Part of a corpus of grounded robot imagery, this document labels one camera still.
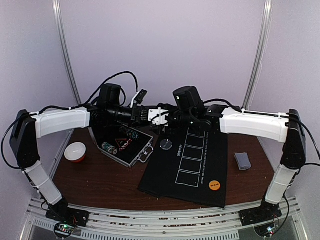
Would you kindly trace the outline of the aluminium poker chip case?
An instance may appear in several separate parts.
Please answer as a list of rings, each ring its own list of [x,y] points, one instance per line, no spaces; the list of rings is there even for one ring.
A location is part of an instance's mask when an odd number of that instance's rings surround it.
[[[146,163],[154,151],[153,136],[127,125],[96,126],[89,132],[102,154],[128,168]]]

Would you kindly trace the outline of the clear round dealer button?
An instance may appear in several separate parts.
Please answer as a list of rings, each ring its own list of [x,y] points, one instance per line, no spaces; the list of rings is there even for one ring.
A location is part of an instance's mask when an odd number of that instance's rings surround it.
[[[173,143],[170,139],[163,139],[159,144],[160,148],[164,151],[168,151],[173,147]]]

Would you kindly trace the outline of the poker chip row with 100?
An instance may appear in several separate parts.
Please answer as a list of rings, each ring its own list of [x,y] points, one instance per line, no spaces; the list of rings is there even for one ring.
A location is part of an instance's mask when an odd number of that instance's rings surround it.
[[[138,140],[140,138],[140,135],[137,131],[132,130],[126,126],[121,126],[119,128],[119,132],[126,135],[127,137],[133,139],[133,140]]]

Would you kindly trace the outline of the orange big blind button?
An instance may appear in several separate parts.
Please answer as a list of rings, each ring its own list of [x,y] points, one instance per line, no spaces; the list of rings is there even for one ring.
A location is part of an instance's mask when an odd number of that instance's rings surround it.
[[[209,183],[209,188],[212,190],[212,191],[218,191],[220,188],[221,188],[221,184],[219,181],[217,180],[212,180],[210,183]]]

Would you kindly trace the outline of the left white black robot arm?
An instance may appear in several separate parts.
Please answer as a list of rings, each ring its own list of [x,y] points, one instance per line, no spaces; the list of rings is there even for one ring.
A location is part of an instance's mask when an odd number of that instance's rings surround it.
[[[47,218],[67,222],[76,217],[73,209],[44,169],[38,140],[73,129],[88,128],[98,149],[116,162],[132,167],[151,144],[133,126],[148,122],[148,109],[142,106],[147,91],[134,95],[129,106],[120,104],[122,87],[104,83],[96,99],[72,107],[50,105],[38,112],[20,110],[7,132],[9,145],[21,170],[48,205]]]

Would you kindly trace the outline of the grey playing card deck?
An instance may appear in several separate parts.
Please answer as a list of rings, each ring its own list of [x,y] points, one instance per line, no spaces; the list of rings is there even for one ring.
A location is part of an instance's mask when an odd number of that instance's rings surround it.
[[[235,153],[234,157],[240,171],[249,170],[252,167],[249,155],[246,152]]]

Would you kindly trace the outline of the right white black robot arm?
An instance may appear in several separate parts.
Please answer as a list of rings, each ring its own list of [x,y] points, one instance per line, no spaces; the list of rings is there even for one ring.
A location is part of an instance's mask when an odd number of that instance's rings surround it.
[[[201,131],[261,137],[283,144],[279,166],[260,206],[239,213],[250,223],[275,217],[280,211],[280,201],[306,163],[306,138],[300,127],[299,113],[294,109],[288,113],[248,111],[221,98],[203,101],[194,86],[181,87],[173,96],[177,106],[164,117],[171,127],[185,125]]]

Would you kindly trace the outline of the poker chip row with 10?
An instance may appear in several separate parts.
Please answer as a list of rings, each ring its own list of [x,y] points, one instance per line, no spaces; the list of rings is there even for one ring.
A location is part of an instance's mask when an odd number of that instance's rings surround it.
[[[113,146],[110,143],[108,143],[108,142],[104,142],[101,145],[101,147],[105,152],[107,152],[107,153],[109,153],[111,155],[116,155],[118,153],[118,149],[115,146]]]

